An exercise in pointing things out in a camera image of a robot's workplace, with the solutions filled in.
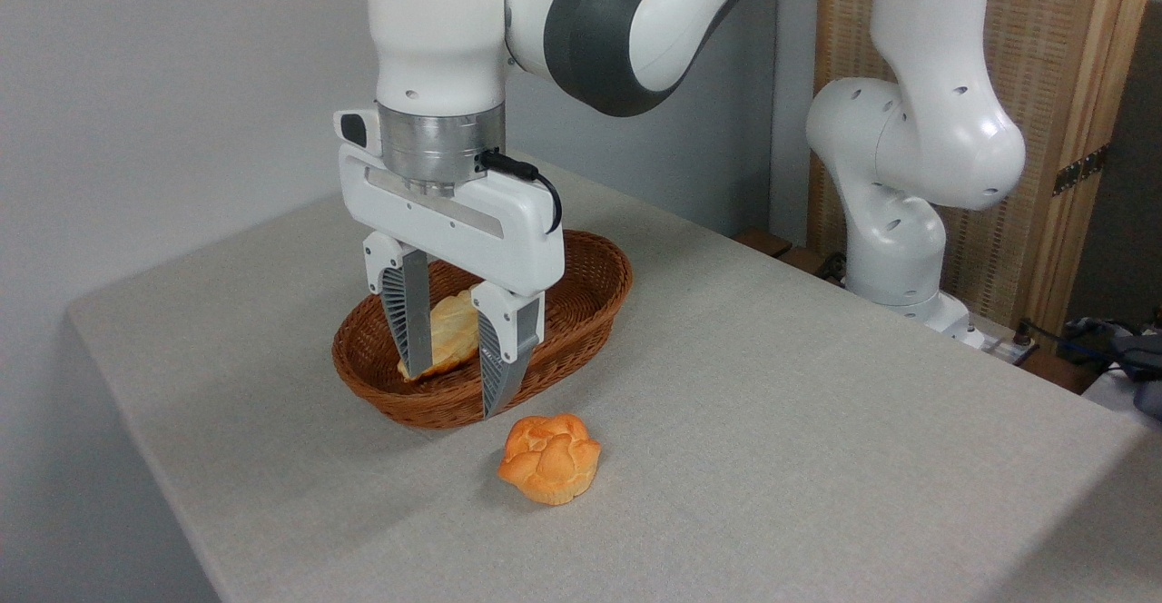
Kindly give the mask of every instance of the brown wicker basket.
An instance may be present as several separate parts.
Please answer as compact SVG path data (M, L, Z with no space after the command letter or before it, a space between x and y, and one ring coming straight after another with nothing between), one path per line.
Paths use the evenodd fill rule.
M431 301L479 283L480 277L444 260L429 265ZM565 277L545 293L545 342L536 347L521 390L505 409L528 401L589 361L609 339L614 316L633 283L624 252L602 236L565 231ZM365 297L335 335L331 358L343 382L395 422L454 429L483 417L480 360L407 383L399 351L375 295Z

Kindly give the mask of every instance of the wooden panel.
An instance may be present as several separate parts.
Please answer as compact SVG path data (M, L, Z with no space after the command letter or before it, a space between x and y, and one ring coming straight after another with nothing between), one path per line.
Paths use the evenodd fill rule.
M1062 164L1088 156L1113 135L1121 92L1146 0L1095 0L1070 106ZM1026 314L1038 325L1060 330L1073 292L1085 231L1100 178L1092 177L1052 198L1031 271Z

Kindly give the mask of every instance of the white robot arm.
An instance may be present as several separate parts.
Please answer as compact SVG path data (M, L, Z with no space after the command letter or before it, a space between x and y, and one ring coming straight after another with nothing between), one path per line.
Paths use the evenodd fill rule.
M374 110L340 110L339 170L411 374L431 365L428 256L485 279L486 416L519 389L544 339L544 292L564 273L559 201L503 156L511 65L612 115L641 114L684 77L732 0L368 0Z
M847 289L974 345L968 310L939 292L945 228L928 202L985 209L1024 168L984 65L985 5L874 0L871 41L899 82L832 81L808 116L844 202Z

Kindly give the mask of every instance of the bread roll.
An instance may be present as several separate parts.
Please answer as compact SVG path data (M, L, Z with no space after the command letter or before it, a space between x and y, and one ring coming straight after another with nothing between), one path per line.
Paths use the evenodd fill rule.
M453 297L444 297L432 308L432 366L424 368L418 376L408 375L408 368L401 359L396 368L409 383L445 374L460 364L472 360L480 351L480 326L476 322L476 308L472 306L469 289Z
M589 489L598 455L601 445L573 414L525 417L512 425L496 475L537 503L560 505Z

